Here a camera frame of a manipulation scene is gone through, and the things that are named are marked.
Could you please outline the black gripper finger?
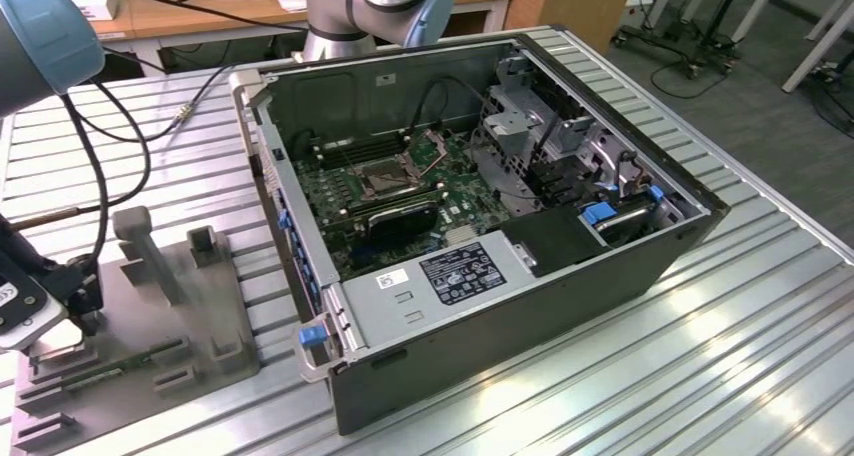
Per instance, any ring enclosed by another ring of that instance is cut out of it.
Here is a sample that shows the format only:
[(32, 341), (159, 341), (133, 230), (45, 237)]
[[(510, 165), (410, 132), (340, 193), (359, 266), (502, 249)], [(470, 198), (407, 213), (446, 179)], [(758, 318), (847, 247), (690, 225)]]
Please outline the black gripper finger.
[(89, 275), (76, 292), (67, 299), (69, 320), (84, 336), (95, 336), (99, 331), (99, 313), (103, 308), (103, 292), (97, 275)]

